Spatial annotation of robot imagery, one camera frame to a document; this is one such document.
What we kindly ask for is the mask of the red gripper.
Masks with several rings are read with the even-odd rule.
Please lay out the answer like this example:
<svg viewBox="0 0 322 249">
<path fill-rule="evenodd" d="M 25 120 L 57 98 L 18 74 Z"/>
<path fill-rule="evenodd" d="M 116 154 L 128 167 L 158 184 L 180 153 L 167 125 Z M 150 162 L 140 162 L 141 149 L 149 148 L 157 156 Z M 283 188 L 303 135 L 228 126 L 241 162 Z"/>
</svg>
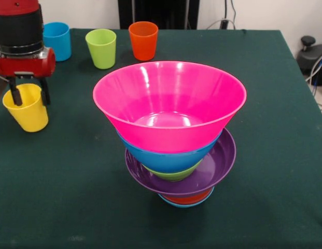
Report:
<svg viewBox="0 0 322 249">
<path fill-rule="evenodd" d="M 43 105 L 50 105 L 50 94 L 45 77 L 50 77 L 55 70 L 55 54 L 52 48 L 44 47 L 39 53 L 27 56 L 6 56 L 0 52 L 0 75 L 8 78 L 13 102 L 22 105 L 19 89 L 14 76 L 34 76 L 40 78 Z"/>
</svg>

